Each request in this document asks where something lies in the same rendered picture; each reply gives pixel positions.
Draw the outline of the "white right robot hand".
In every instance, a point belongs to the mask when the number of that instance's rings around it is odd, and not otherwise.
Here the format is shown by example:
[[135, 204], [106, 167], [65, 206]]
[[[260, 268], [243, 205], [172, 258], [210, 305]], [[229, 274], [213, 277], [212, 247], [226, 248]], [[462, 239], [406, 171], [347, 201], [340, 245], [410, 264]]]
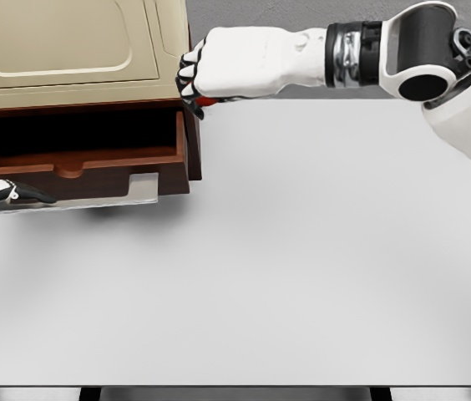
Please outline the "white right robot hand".
[[277, 94], [286, 86], [282, 45], [289, 33], [273, 27], [214, 28], [182, 55], [175, 77], [185, 107], [198, 119], [199, 97], [219, 103]]

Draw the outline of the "brown drawer with metal handle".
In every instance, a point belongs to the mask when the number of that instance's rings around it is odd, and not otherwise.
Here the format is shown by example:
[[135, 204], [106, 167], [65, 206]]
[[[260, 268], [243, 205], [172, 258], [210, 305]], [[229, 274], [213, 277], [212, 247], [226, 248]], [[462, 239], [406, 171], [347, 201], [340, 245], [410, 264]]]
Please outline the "brown drawer with metal handle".
[[139, 174], [156, 175], [158, 195], [189, 193], [181, 109], [0, 118], [0, 179], [70, 201], [124, 197]]

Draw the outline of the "beige and brown small cabinet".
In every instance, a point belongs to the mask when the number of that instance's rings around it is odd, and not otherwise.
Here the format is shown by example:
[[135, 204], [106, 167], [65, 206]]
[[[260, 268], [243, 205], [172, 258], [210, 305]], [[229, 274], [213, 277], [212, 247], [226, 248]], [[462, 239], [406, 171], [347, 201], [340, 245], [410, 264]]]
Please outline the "beige and brown small cabinet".
[[175, 84], [189, 49], [185, 0], [0, 0], [0, 118], [181, 109], [200, 180], [198, 121]]

